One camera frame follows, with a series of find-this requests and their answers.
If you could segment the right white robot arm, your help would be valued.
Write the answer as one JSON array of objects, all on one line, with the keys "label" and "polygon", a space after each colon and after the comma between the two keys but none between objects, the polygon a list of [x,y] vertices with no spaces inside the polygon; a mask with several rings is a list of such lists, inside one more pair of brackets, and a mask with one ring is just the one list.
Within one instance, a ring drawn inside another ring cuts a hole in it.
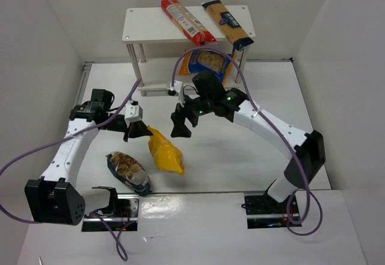
[{"label": "right white robot arm", "polygon": [[231,123],[243,126],[276,147],[289,164],[265,191],[267,200],[282,203],[296,189],[303,189],[305,181],[311,181],[325,163],[324,139],[320,132],[307,133],[297,129],[266,110],[251,103],[243,91],[226,90],[213,73],[204,71],[193,77],[197,97],[190,98],[183,92],[183,83],[175,81],[168,94],[178,96],[179,102],[171,114],[171,137],[191,137],[185,125],[190,121],[197,126],[199,117],[214,113]]}]

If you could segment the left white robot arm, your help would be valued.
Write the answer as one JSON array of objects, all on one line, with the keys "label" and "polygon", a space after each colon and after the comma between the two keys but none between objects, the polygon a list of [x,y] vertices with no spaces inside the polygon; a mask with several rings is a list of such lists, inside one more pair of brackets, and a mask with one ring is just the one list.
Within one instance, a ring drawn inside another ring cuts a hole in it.
[{"label": "left white robot arm", "polygon": [[70,112],[65,141],[60,144],[48,168],[25,186],[32,217],[38,223],[77,225],[96,202],[76,190],[79,170],[89,146],[100,130],[123,133],[123,140],[151,136],[143,122],[143,109],[129,100],[111,108],[114,94],[93,89],[91,99]]}]

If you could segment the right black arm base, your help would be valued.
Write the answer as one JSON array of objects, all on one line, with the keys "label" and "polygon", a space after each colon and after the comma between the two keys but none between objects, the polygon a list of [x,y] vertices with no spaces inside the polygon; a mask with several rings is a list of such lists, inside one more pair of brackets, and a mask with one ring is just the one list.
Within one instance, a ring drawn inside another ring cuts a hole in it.
[{"label": "right black arm base", "polygon": [[263,193],[246,193],[241,207],[245,210],[248,229],[267,229],[286,227],[291,216],[294,220],[300,220],[300,212],[296,197],[290,203],[287,211],[286,198],[282,203],[277,203]]}]

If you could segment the yellow macaroni bag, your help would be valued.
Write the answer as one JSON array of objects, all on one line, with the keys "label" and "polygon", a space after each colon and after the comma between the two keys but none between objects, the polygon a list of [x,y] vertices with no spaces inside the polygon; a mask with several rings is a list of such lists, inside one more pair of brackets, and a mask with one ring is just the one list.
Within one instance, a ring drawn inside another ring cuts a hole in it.
[{"label": "yellow macaroni bag", "polygon": [[152,133],[148,146],[156,168],[161,172],[184,175],[185,167],[182,152],[157,129],[147,126]]}]

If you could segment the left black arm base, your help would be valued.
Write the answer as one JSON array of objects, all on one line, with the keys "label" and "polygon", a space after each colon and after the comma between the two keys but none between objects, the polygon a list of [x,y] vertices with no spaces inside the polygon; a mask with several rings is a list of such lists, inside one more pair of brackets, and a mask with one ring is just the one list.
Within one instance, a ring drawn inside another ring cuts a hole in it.
[{"label": "left black arm base", "polygon": [[[109,225],[114,232],[137,231],[138,209],[140,197],[138,195],[118,194],[117,208],[98,210],[96,213]],[[82,232],[107,232],[108,228],[97,217],[86,215],[82,223]]]}]

